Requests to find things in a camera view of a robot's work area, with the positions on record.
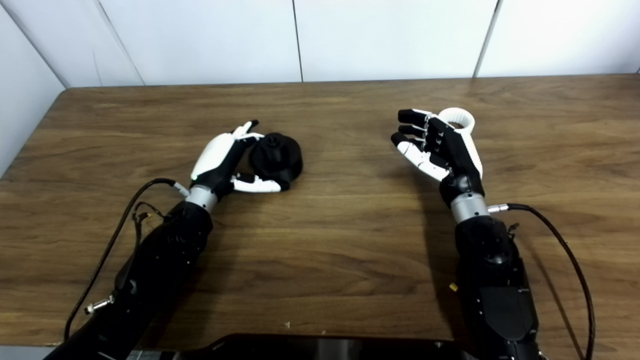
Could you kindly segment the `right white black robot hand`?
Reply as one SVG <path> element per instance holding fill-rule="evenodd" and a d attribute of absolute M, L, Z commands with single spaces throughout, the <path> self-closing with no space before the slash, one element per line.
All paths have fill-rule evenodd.
<path fill-rule="evenodd" d="M 485 195 L 482 160 L 472 137 L 476 120 L 471 112 L 460 107 L 438 113 L 407 108 L 398 110 L 397 120 L 400 126 L 391 142 L 419 171 L 439 183 L 447 207 L 462 195 Z"/>

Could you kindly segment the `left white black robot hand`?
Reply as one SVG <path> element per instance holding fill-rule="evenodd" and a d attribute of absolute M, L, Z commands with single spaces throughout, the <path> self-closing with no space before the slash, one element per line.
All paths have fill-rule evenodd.
<path fill-rule="evenodd" d="M 186 201 L 199 204 L 218 202 L 234 191 L 244 193 L 280 193 L 290 189 L 284 180 L 258 174 L 244 176 L 236 171 L 245 151 L 265 137 L 252 132 L 259 124 L 250 120 L 231 132 L 224 132 L 206 144 L 190 173 L 189 194 Z"/>

